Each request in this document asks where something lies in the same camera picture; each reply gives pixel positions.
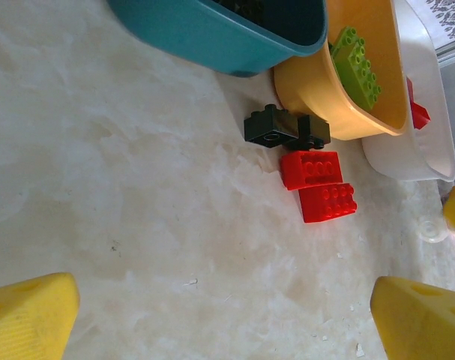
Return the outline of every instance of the teal plastic bin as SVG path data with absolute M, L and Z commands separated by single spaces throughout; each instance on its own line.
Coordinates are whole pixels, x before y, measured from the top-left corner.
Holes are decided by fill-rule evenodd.
M 140 40 L 207 68 L 251 77 L 321 49 L 325 0 L 264 0 L 262 27 L 214 0 L 107 0 Z

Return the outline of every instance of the floor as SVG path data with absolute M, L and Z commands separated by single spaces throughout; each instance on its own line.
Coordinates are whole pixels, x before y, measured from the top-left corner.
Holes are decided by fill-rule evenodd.
M 101 0 L 0 1 L 0 286 L 72 272 L 64 359 L 385 359 L 369 312 L 396 275 L 455 290 L 427 244 L 435 181 L 375 172 L 333 141 L 358 212 L 305 225 L 282 149 L 245 143 L 275 102 L 131 37 Z

